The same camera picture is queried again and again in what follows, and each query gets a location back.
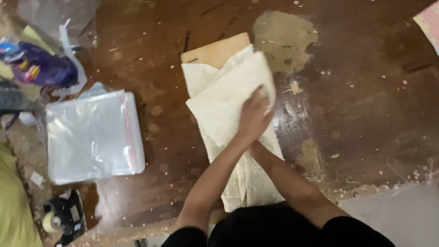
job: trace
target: person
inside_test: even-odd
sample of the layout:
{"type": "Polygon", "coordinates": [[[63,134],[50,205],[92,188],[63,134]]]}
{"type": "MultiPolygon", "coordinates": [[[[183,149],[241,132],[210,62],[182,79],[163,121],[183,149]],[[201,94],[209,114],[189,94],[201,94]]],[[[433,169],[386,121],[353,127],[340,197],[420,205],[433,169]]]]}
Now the person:
{"type": "Polygon", "coordinates": [[[257,141],[273,118],[273,112],[265,114],[269,100],[260,97],[262,89],[259,86],[243,104],[236,135],[195,183],[176,221],[176,231],[162,246],[394,246],[382,234],[334,205],[312,182],[257,141]],[[289,206],[236,209],[215,226],[208,238],[214,204],[246,151],[289,206]]]}

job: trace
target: hand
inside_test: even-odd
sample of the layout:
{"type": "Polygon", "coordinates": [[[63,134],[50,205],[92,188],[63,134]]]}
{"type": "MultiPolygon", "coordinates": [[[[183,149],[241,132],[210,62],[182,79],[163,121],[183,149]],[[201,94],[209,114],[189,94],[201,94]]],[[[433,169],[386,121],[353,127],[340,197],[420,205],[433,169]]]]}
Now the hand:
{"type": "Polygon", "coordinates": [[[260,97],[262,89],[263,85],[260,85],[242,105],[237,135],[246,140],[248,144],[264,133],[274,116],[273,111],[265,115],[270,101],[267,97],[260,97]]]}

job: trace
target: brown floor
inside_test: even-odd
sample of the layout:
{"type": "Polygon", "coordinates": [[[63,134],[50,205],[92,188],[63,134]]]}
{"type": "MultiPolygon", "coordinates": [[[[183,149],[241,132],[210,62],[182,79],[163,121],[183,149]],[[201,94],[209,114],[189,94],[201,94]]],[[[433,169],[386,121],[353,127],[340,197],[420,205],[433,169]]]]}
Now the brown floor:
{"type": "Polygon", "coordinates": [[[102,1],[97,49],[82,61],[94,81],[135,94],[148,166],[128,180],[113,177],[89,187],[90,232],[109,242],[140,238],[154,232],[151,224],[167,229],[178,216],[209,164],[185,105],[180,55],[242,32],[253,41],[252,26],[267,10],[303,15],[319,36],[304,70],[274,71],[274,123],[286,161],[333,200],[355,196],[363,185],[374,193],[372,186],[392,187],[408,176],[416,182],[415,170],[422,181],[427,159],[439,158],[439,60],[412,17],[433,2],[102,1]],[[302,93],[288,91],[294,80],[302,93]]]}

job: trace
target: forearm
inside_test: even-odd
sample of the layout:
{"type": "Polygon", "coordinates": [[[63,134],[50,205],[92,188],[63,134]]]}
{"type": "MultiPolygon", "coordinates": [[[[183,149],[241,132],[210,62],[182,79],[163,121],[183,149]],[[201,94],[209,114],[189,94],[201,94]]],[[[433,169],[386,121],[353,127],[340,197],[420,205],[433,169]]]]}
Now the forearm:
{"type": "Polygon", "coordinates": [[[177,219],[176,229],[192,225],[207,230],[213,206],[224,191],[236,163],[249,145],[250,142],[239,134],[232,138],[189,192],[177,219]]]}
{"type": "Polygon", "coordinates": [[[335,216],[348,216],[329,201],[315,184],[268,151],[260,142],[253,142],[249,151],[286,201],[317,227],[323,227],[335,216]]]}

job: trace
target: tape roll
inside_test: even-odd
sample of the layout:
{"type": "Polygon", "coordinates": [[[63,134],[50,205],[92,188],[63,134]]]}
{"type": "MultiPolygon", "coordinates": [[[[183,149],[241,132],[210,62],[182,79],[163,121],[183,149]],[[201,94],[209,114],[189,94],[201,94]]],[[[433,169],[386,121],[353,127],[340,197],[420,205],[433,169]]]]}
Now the tape roll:
{"type": "Polygon", "coordinates": [[[43,219],[43,229],[47,233],[58,233],[62,232],[62,227],[58,217],[55,217],[55,213],[50,211],[44,216],[43,219]]]}

